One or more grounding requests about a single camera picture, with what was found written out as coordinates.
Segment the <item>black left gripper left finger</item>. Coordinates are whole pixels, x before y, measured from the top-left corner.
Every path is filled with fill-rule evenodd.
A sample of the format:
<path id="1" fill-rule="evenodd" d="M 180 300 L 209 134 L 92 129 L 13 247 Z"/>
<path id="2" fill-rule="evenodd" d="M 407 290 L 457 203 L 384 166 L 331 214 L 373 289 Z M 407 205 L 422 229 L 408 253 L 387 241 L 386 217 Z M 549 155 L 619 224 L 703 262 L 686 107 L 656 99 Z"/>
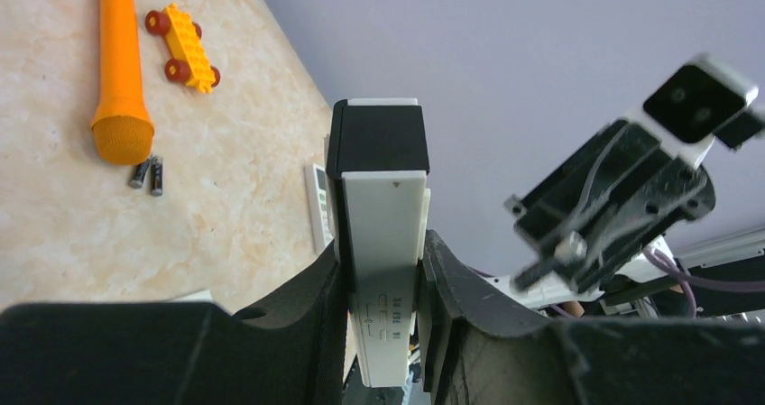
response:
<path id="1" fill-rule="evenodd" d="M 329 248 L 234 314 L 211 302 L 11 307 L 1 401 L 337 404 L 345 348 L 345 270 Z"/>

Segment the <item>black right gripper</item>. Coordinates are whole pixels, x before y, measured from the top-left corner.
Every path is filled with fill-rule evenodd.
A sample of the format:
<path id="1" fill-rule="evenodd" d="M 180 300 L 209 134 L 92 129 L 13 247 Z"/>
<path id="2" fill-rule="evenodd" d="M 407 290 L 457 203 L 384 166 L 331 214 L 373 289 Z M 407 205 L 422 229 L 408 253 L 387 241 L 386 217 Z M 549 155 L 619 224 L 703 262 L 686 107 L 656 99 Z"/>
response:
<path id="1" fill-rule="evenodd" d="M 514 288 L 529 290 L 551 274 L 573 292 L 598 288 L 693 215 L 710 182 L 703 166 L 664 165 L 658 139 L 642 126 L 606 126 L 527 195 L 511 197 L 514 230 L 537 255 Z"/>

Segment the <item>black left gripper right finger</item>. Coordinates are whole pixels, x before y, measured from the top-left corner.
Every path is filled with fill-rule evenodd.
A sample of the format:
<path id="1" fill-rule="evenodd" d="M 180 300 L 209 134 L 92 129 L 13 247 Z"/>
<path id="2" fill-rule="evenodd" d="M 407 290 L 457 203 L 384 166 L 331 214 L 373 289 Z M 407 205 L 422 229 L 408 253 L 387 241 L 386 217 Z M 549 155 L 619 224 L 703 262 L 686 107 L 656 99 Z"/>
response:
<path id="1" fill-rule="evenodd" d="M 423 388 L 435 404 L 761 404 L 764 330 L 687 318 L 547 318 L 427 231 Z"/>

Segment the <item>white remote battery cover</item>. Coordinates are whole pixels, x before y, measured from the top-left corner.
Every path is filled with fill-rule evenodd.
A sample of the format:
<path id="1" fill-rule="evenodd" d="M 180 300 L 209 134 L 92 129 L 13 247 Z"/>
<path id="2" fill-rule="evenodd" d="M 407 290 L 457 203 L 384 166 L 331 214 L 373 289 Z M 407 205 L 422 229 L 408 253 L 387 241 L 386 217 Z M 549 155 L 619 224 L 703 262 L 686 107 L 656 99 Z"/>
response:
<path id="1" fill-rule="evenodd" d="M 169 299 L 169 302 L 214 302 L 212 292 L 210 290 L 197 290 L 189 294 L 181 295 L 173 299 Z"/>

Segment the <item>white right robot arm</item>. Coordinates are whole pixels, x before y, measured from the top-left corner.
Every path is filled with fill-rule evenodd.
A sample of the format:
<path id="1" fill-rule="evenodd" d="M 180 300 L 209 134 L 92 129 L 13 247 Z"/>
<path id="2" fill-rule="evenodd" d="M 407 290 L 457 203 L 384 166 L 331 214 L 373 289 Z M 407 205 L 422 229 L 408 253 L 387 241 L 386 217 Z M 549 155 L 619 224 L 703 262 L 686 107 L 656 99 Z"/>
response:
<path id="1" fill-rule="evenodd" d="M 663 236 L 715 207 L 708 172 L 660 149 L 640 125 L 607 125 L 523 197 L 506 199 L 515 232 L 537 261 L 509 279 L 530 308 L 591 301 L 623 276 L 656 280 L 673 270 Z"/>

